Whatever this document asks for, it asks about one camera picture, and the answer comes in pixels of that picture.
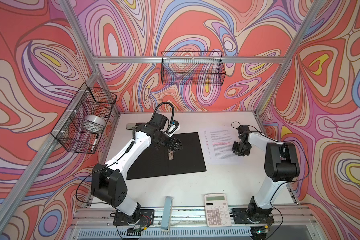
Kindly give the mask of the printed paper sheet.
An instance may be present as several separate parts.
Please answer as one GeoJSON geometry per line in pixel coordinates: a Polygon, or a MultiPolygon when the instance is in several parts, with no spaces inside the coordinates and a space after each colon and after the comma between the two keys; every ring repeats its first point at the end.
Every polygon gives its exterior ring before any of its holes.
{"type": "Polygon", "coordinates": [[[202,145],[208,165],[238,165],[241,158],[233,153],[232,147],[238,140],[233,129],[203,130],[202,145]]]}

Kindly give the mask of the blue folder black inside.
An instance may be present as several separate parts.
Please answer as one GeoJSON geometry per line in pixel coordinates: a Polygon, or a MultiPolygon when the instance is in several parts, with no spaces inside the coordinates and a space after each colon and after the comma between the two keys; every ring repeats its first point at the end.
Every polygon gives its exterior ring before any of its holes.
{"type": "Polygon", "coordinates": [[[183,148],[170,152],[154,144],[145,149],[128,170],[127,180],[200,173],[207,170],[197,132],[175,134],[183,148]]]}

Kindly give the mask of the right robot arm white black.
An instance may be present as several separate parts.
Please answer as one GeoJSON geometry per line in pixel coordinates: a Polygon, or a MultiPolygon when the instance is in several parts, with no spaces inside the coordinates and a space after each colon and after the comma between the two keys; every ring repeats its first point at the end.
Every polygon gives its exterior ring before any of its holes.
{"type": "Polygon", "coordinates": [[[237,127],[239,142],[234,142],[232,151],[240,157],[249,156],[251,148],[265,152],[264,170],[266,178],[260,190],[252,196],[246,210],[251,223],[266,221],[271,217],[273,203],[280,190],[300,175],[300,165],[294,144],[273,140],[261,132],[250,130],[249,125],[237,127]]]}

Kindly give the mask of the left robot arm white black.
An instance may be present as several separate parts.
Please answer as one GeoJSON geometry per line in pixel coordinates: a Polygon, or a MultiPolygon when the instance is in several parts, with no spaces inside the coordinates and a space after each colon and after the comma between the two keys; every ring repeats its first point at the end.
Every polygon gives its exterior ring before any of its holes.
{"type": "Polygon", "coordinates": [[[172,152],[181,150],[182,144],[173,136],[174,132],[180,129],[179,122],[175,120],[171,122],[168,133],[161,131],[151,122],[129,125],[127,129],[132,131],[132,138],[128,143],[104,165],[97,164],[93,168],[91,194],[131,217],[138,213],[140,204],[128,195],[128,170],[151,144],[157,144],[172,152]]]}

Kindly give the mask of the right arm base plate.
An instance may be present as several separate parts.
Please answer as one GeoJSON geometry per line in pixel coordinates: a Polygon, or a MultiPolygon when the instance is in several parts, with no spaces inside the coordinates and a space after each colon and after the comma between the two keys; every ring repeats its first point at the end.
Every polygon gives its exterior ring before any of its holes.
{"type": "Polygon", "coordinates": [[[272,225],[275,222],[272,210],[272,208],[256,210],[248,210],[248,208],[233,208],[232,217],[234,218],[235,224],[272,225]]]}

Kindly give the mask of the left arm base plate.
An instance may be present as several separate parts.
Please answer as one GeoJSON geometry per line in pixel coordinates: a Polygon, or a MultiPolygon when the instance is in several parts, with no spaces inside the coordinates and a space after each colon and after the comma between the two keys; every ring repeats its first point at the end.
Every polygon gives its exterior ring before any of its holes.
{"type": "Polygon", "coordinates": [[[148,227],[154,223],[154,209],[140,209],[139,213],[135,212],[132,216],[128,216],[121,211],[110,214],[113,217],[114,226],[140,226],[148,227]]]}

